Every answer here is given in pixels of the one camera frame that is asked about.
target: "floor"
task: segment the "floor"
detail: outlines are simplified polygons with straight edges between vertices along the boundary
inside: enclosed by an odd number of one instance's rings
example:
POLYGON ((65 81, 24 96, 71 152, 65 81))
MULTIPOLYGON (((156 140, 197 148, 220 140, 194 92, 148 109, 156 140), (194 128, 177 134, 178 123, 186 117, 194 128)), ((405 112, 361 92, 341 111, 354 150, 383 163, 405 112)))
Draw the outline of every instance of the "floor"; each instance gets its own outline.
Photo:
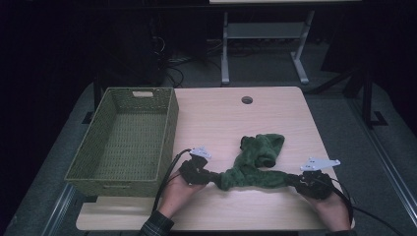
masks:
MULTIPOLYGON (((218 42, 211 41, 210 46, 215 47, 216 43, 218 42)), ((229 58, 231 82, 228 87, 284 86, 308 91, 337 76, 336 73, 320 70, 328 45, 325 42, 310 42, 302 56, 310 82, 302 86, 289 56, 297 43, 294 40, 250 41, 239 46, 236 44, 235 50, 231 49, 229 58)), ((187 56, 181 53, 174 54, 171 59, 174 69, 168 69, 170 76, 166 77, 162 87, 221 86, 218 52, 213 52, 207 61, 191 60, 178 65, 187 60, 187 56)), ((412 217, 416 208, 413 196, 416 196, 417 181, 413 166, 417 166, 417 139, 396 113, 387 94, 377 85, 373 87, 372 109, 380 111, 388 125, 368 129, 358 112, 361 93, 356 98, 347 99, 342 95, 344 86, 345 82, 342 82, 320 94, 305 96, 328 155, 342 163, 334 169, 337 177, 349 191, 356 207, 382 218, 403 235, 417 235, 417 222, 415 216, 412 217)), ((88 112, 93 111, 93 106, 90 85, 75 105, 12 220, 6 236, 137 235, 137 232, 83 232, 75 225, 82 203, 88 199, 68 186, 63 178, 87 130, 88 125, 83 124, 83 120, 88 112)), ((355 229, 359 235, 395 235, 364 213, 355 211, 354 217, 355 229)), ((264 234, 281 235, 277 232, 264 234)), ((324 235, 324 231, 298 234, 324 235)))

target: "hand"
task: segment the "hand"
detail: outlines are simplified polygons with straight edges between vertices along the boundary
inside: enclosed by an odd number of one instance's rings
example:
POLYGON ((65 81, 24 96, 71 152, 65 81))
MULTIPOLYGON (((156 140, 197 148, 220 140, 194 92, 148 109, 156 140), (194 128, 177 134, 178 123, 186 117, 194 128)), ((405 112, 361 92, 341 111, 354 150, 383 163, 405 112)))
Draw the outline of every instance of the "hand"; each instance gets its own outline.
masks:
POLYGON ((191 197, 206 185, 189 185, 184 178, 176 171, 171 175, 170 181, 165 187, 162 196, 162 204, 159 212, 171 218, 191 197))
POLYGON ((351 229, 347 207, 336 193, 331 193, 325 200, 303 197, 312 205, 328 230, 335 232, 351 229))

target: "wooden table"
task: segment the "wooden table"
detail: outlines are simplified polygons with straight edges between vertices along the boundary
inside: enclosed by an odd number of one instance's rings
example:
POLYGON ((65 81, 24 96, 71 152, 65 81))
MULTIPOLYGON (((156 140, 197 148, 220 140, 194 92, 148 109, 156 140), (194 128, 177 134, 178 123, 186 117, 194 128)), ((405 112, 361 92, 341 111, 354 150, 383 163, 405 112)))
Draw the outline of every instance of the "wooden table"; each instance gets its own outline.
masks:
MULTIPOLYGON (((224 172, 240 153, 243 136, 280 134, 285 143, 274 170, 301 174, 308 157, 328 158, 303 93, 298 88, 178 88, 180 107, 174 153, 205 146, 212 159, 206 169, 224 172), (244 104, 242 97, 253 98, 244 104)), ((332 168, 324 170, 335 178, 332 168)), ((153 199, 99 197, 84 203, 81 230, 139 230, 153 199)), ((174 217, 173 230, 309 230, 325 228, 292 187, 265 190, 210 183, 174 217)))

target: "green cloth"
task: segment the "green cloth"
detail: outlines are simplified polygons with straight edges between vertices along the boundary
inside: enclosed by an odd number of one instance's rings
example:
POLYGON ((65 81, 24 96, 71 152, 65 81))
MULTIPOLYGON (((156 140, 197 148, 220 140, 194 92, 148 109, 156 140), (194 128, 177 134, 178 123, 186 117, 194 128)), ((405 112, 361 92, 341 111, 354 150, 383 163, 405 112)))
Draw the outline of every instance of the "green cloth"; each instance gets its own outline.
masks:
POLYGON ((257 186, 265 189, 286 185, 287 174, 282 171, 263 171, 260 167, 273 167, 282 149, 284 137, 277 134, 243 137, 233 167, 220 173, 216 186, 224 191, 232 187, 257 186))

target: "black device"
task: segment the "black device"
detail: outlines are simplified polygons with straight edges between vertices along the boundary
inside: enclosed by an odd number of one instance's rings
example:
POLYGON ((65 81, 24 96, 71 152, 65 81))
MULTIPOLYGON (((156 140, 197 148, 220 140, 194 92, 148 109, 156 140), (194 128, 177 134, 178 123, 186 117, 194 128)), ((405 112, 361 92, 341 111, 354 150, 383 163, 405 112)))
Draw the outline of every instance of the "black device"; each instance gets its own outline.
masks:
POLYGON ((288 174, 286 182, 295 187, 297 193, 318 200, 328 198, 334 189, 331 178, 321 170, 304 171, 301 175, 288 174))
POLYGON ((191 159, 185 160, 178 169, 188 184, 205 185, 209 182, 218 183, 220 174, 210 172, 204 167, 208 161, 201 156, 190 153, 191 159))

